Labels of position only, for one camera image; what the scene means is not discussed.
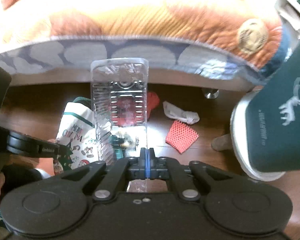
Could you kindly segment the white tissue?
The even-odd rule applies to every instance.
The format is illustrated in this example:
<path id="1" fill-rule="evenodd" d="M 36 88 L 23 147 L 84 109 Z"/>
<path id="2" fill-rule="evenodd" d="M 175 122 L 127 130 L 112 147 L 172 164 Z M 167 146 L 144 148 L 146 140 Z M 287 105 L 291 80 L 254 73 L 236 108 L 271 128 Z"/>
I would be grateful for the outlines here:
<path id="1" fill-rule="evenodd" d="M 195 124 L 200 120 L 200 117 L 196 112 L 182 110 L 181 108 L 167 101 L 164 101 L 162 105 L 164 108 L 165 115 L 170 119 L 178 120 L 188 125 Z"/>

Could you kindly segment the red foam fruit net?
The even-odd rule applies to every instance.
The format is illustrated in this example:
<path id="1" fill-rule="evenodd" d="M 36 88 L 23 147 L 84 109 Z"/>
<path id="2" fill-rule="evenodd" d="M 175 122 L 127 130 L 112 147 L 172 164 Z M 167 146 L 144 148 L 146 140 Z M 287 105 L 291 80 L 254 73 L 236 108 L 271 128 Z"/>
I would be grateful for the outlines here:
<path id="1" fill-rule="evenodd" d="M 199 134 L 189 125 L 175 120 L 165 138 L 165 142 L 183 154 L 199 138 Z"/>

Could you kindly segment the metal bed leg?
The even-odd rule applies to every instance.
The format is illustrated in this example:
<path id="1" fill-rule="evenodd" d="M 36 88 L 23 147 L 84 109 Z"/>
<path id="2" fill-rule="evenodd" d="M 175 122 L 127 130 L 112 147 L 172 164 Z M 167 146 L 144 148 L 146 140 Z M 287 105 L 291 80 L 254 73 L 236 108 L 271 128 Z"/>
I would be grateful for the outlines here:
<path id="1" fill-rule="evenodd" d="M 205 98 L 209 100 L 216 99 L 219 96 L 218 89 L 202 88 L 202 93 L 204 94 Z"/>

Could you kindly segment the clear plastic packaging tray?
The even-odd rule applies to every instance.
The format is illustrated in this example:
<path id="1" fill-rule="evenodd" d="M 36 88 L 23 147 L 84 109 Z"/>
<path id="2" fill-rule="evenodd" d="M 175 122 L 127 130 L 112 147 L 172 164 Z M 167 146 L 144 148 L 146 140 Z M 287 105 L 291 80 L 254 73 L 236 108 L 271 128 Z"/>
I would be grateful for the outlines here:
<path id="1" fill-rule="evenodd" d="M 95 191 L 107 200 L 124 182 L 130 165 L 139 166 L 141 148 L 147 149 L 148 61 L 125 57 L 94 61 L 91 70 L 91 103 L 97 151 L 113 153 L 112 169 Z"/>

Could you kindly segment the teal trash bin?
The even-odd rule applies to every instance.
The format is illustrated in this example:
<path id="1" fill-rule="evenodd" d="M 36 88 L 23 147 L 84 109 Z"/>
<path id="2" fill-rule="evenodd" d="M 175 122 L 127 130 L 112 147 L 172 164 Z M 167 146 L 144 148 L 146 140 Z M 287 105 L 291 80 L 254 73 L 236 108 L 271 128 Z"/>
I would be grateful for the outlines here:
<path id="1" fill-rule="evenodd" d="M 230 119 L 235 156 L 243 171 L 275 181 L 300 170 L 300 42 L 259 91 L 246 94 Z"/>

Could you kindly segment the red plastic bag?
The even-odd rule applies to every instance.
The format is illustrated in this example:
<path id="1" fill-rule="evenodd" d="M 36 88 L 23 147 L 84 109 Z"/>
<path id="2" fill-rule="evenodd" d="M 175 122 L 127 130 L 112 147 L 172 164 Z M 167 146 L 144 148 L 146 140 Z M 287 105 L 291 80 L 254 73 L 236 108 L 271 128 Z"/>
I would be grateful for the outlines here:
<path id="1" fill-rule="evenodd" d="M 149 119 L 151 111 L 160 103 L 160 99 L 155 92 L 147 92 L 147 118 Z"/>

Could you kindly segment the orange flower quilt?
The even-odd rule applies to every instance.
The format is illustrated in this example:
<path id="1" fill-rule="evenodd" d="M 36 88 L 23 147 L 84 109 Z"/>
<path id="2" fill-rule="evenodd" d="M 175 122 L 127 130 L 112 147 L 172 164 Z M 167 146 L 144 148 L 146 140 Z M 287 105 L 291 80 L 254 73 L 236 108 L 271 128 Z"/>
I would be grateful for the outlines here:
<path id="1" fill-rule="evenodd" d="M 94 61 L 141 57 L 153 83 L 241 90 L 289 52 L 269 0 L 0 0 L 0 66 L 15 86 L 87 82 Z"/>

